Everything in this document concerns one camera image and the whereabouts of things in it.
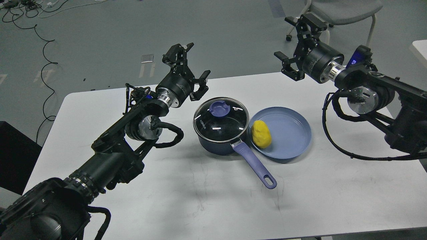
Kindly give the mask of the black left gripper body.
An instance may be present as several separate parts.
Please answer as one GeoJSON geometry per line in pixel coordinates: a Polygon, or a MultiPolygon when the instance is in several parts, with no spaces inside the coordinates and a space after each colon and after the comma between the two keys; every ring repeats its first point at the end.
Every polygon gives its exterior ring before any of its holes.
{"type": "Polygon", "coordinates": [[[158,99],[170,108],[179,108],[187,99],[194,87],[182,76],[169,72],[157,85],[158,99]]]}

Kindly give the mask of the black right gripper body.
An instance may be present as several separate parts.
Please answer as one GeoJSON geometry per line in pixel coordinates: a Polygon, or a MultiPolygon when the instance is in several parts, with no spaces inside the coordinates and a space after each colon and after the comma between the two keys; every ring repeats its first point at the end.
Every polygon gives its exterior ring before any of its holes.
{"type": "Polygon", "coordinates": [[[335,61],[343,64],[344,55],[325,43],[317,43],[313,49],[304,57],[302,70],[317,83],[323,84],[328,79],[331,67],[329,63],[335,61]]]}

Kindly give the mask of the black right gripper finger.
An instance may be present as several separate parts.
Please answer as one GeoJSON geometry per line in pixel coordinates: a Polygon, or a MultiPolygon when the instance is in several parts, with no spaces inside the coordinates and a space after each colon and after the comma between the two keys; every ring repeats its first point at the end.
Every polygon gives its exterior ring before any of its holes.
{"type": "Polygon", "coordinates": [[[327,29],[327,25],[312,13],[306,13],[296,19],[286,17],[285,21],[290,23],[297,31],[297,47],[294,56],[306,56],[310,53],[325,55],[328,53],[326,44],[321,43],[319,37],[327,29]]]}
{"type": "Polygon", "coordinates": [[[302,70],[295,70],[291,66],[291,64],[296,62],[295,59],[290,59],[281,51],[274,52],[274,56],[282,62],[282,74],[294,81],[300,81],[305,78],[305,73],[302,70]]]}

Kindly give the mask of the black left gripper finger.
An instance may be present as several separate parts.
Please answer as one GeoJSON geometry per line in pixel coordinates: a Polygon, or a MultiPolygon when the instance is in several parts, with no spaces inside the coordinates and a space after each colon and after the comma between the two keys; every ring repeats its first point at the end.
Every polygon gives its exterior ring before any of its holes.
{"type": "Polygon", "coordinates": [[[187,52],[194,46],[189,43],[185,47],[176,44],[170,47],[162,57],[162,62],[170,67],[172,74],[180,75],[185,79],[194,79],[194,74],[188,67],[187,52]]]}
{"type": "Polygon", "coordinates": [[[200,100],[201,97],[203,97],[204,94],[206,94],[206,92],[209,90],[207,86],[207,77],[209,76],[210,73],[211,73],[210,70],[205,70],[198,79],[196,78],[190,79],[190,84],[192,84],[192,86],[194,85],[199,86],[197,91],[192,91],[189,94],[191,101],[200,100]]]}

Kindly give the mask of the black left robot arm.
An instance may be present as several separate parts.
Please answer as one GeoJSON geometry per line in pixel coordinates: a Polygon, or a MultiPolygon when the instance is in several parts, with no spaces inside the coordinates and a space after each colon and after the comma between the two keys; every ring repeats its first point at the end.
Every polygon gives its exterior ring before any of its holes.
{"type": "Polygon", "coordinates": [[[193,45],[176,44],[163,55],[170,71],[154,91],[126,84],[125,112],[93,142],[94,155],[67,178],[47,179],[6,208],[1,214],[2,240],[82,240],[93,213],[105,215],[95,237],[102,239],[111,212],[91,203],[107,189],[140,175],[152,148],[179,143],[183,131],[160,118],[187,98],[198,101],[208,91],[210,71],[196,78],[188,67],[187,53],[193,45]]]}

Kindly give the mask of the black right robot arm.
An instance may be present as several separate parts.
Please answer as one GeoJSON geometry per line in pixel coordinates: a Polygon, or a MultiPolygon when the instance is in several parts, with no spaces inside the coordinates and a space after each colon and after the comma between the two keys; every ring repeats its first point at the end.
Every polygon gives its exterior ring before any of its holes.
{"type": "Polygon", "coordinates": [[[350,158],[376,161],[426,159],[426,91],[380,73],[372,63],[372,52],[360,45],[346,65],[344,55],[320,41],[327,25],[306,13],[285,21],[297,30],[298,44],[290,58],[278,51],[282,74],[294,81],[308,75],[319,84],[332,81],[336,92],[328,93],[322,108],[322,127],[329,142],[350,158]],[[385,134],[390,148],[404,152],[397,157],[368,157],[338,146],[328,132],[327,108],[350,122],[369,122],[385,134]]]}

